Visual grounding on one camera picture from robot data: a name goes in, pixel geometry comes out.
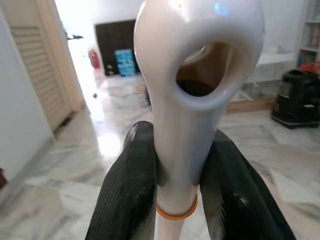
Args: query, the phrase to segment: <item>black appliance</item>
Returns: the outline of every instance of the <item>black appliance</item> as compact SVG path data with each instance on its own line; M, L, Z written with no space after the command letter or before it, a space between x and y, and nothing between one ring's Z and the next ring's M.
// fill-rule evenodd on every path
M315 73L292 70L284 74L271 117L289 129L320 124L320 79Z

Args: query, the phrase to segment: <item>louvered door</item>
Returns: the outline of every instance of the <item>louvered door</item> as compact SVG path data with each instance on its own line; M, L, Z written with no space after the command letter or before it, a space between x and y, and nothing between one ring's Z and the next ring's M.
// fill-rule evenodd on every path
M54 131L71 113L64 89L57 81L37 27L11 27L12 35L42 105Z

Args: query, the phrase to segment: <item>dark wooden cabinet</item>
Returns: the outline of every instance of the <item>dark wooden cabinet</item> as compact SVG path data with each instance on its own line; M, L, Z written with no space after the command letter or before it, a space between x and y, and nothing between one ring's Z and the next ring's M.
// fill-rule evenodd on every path
M135 24L136 20L128 20L95 25L96 38L106 75L119 74L116 50L132 49L134 52ZM133 57L136 70L139 72L136 58Z

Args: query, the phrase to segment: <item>room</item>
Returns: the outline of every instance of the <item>room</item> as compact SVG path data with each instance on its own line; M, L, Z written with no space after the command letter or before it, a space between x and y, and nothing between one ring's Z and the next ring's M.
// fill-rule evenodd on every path
M320 0L237 4L0 0L0 240L319 239Z

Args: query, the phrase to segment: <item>marble floor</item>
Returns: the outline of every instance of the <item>marble floor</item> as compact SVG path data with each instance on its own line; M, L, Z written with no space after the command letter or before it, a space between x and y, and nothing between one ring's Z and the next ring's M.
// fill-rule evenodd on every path
M103 179L137 121L152 122L141 76L100 77L49 152L0 202L0 240L83 240ZM320 129L288 130L268 111L224 115L219 128L261 174L298 240L320 239ZM209 240L202 201L182 240Z

